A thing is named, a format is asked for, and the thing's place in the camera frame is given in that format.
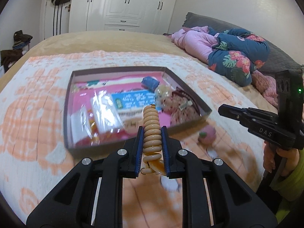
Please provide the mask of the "dark red headband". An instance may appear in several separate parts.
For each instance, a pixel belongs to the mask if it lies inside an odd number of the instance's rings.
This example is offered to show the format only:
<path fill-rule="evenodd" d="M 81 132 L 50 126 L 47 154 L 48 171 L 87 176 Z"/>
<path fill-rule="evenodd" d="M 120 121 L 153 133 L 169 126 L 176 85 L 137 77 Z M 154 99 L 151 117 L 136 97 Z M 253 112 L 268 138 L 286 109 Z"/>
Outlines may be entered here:
<path fill-rule="evenodd" d="M 198 106 L 196 100 L 190 94 L 188 94 L 186 91 L 182 90 L 179 87 L 176 87 L 176 90 L 172 91 L 172 94 L 180 96 L 182 98 L 187 98 L 187 100 L 192 102 L 192 106 L 193 106 L 194 110 L 197 112 L 197 114 L 201 115 L 201 112 L 200 112 L 200 109 L 199 109 L 199 106 Z"/>

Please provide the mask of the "clear plastic bag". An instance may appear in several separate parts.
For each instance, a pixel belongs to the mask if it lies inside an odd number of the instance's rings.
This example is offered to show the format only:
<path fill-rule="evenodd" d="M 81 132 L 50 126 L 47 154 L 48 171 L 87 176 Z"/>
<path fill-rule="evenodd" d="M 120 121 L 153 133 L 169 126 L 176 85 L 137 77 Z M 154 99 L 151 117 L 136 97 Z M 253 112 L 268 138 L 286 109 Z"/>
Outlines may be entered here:
<path fill-rule="evenodd" d="M 110 94 L 106 91 L 94 91 L 90 103 L 100 134 L 120 132 L 123 128 L 123 123 Z"/>

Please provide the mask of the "white earring card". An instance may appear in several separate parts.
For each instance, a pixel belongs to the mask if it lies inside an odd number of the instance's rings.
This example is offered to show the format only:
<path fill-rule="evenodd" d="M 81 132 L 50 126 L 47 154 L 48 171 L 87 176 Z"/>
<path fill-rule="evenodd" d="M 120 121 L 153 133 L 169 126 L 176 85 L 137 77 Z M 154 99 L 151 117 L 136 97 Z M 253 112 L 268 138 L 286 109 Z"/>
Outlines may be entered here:
<path fill-rule="evenodd" d="M 75 145 L 84 139 L 92 138 L 91 124 L 85 105 L 71 115 L 71 131 Z"/>

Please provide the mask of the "pink knitted blanket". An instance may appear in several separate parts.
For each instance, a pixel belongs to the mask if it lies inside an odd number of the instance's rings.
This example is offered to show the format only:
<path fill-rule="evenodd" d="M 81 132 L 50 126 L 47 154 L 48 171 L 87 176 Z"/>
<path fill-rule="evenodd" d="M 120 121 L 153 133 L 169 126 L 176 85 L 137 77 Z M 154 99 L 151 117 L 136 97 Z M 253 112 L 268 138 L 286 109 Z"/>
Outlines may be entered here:
<path fill-rule="evenodd" d="M 258 70 L 252 74 L 252 85 L 260 94 L 275 108 L 278 108 L 278 94 L 276 91 L 276 81 L 271 76 L 265 76 Z"/>

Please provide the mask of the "floral blue pink quilt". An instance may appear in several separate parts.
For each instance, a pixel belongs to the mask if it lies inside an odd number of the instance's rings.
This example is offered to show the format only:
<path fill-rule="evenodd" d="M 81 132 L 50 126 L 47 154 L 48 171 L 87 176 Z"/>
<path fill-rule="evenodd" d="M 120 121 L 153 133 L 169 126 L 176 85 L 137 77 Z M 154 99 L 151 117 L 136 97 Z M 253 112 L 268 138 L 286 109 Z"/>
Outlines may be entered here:
<path fill-rule="evenodd" d="M 251 74 L 265 64 L 271 51 L 266 40 L 242 28 L 217 32 L 210 26 L 183 27 L 170 38 L 210 70 L 241 87 L 252 83 Z"/>

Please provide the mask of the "grey headboard cushion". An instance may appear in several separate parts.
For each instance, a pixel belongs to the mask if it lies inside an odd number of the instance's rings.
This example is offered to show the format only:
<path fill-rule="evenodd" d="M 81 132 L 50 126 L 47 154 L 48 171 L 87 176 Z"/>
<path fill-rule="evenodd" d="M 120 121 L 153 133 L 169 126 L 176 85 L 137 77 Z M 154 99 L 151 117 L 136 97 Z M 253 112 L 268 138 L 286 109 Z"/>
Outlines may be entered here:
<path fill-rule="evenodd" d="M 235 24 L 192 12 L 188 12 L 186 14 L 185 21 L 182 26 L 191 28 L 196 26 L 203 27 L 206 25 L 211 26 L 217 32 L 222 32 L 232 28 L 242 29 L 242 27 Z M 298 64 L 288 54 L 270 41 L 266 40 L 266 42 L 268 43 L 271 52 L 267 62 L 259 70 L 262 74 L 274 77 L 276 72 L 281 72 L 283 70 L 303 70 L 303 65 Z"/>

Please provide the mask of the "orange white plush blanket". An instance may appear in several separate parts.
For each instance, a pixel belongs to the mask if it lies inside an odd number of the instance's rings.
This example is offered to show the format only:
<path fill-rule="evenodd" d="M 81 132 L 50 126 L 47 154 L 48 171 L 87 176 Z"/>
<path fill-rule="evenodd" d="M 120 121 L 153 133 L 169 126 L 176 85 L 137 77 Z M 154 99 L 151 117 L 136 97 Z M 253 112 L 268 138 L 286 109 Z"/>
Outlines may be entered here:
<path fill-rule="evenodd" d="M 212 109 L 214 149 L 253 190 L 263 174 L 263 142 L 236 121 L 219 116 L 227 103 L 251 107 L 220 75 L 188 57 L 135 52 L 93 51 L 29 58 L 1 91 L 1 193 L 26 221 L 31 211 L 72 169 L 76 160 L 63 143 L 63 109 L 75 70 L 102 67 L 167 67 Z"/>

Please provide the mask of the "brown shallow cardboard box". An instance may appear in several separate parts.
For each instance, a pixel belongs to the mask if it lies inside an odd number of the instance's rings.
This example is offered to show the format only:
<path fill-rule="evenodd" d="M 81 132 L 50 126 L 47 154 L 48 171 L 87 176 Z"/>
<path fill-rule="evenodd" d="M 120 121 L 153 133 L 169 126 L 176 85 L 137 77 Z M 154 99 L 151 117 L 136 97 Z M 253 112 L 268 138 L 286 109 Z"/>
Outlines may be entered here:
<path fill-rule="evenodd" d="M 66 93 L 64 146 L 76 158 L 111 152 L 134 137 L 147 105 L 156 105 L 160 124 L 170 133 L 196 125 L 212 111 L 163 66 L 75 70 Z"/>

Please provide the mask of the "white glossy wardrobe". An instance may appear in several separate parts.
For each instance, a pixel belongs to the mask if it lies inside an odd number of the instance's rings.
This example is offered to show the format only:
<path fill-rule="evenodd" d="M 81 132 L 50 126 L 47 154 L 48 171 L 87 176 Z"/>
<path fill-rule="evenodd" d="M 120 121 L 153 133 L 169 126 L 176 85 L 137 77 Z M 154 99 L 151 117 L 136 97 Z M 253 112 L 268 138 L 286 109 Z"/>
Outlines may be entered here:
<path fill-rule="evenodd" d="M 70 32 L 131 31 L 162 35 L 176 0 L 72 0 Z"/>

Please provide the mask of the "tan bed cover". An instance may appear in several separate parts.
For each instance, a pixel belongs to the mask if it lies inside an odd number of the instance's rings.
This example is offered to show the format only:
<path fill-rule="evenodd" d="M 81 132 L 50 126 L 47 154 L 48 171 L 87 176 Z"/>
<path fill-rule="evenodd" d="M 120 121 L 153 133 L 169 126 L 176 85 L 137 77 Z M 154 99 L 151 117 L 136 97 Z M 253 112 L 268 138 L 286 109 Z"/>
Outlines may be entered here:
<path fill-rule="evenodd" d="M 203 67 L 207 67 L 207 65 L 198 59 L 178 48 L 171 42 L 170 38 L 162 35 L 129 31 L 73 32 L 50 37 L 31 48 L 4 74 L 3 77 L 1 77 L 1 89 L 5 88 L 30 57 L 92 51 L 156 52 L 188 57 L 201 64 Z"/>

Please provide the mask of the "dark clothes pile on stool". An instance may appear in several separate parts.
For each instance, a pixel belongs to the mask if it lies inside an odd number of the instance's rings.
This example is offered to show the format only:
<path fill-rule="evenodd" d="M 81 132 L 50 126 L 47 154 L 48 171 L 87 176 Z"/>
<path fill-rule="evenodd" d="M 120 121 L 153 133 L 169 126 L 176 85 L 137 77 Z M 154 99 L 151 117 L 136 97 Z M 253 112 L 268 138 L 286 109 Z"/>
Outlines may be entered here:
<path fill-rule="evenodd" d="M 29 49 L 32 39 L 31 35 L 24 34 L 22 30 L 14 33 L 12 49 L 1 51 L 1 66 L 5 73 L 24 55 L 24 48 Z"/>

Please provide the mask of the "white door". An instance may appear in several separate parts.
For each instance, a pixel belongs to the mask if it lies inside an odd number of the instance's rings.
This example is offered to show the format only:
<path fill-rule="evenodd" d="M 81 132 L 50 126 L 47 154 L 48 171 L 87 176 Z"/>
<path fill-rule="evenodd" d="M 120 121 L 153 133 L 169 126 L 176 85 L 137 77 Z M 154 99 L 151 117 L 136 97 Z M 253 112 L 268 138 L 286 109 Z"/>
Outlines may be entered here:
<path fill-rule="evenodd" d="M 40 41 L 69 32 L 71 2 L 55 6 L 42 0 L 40 13 Z"/>

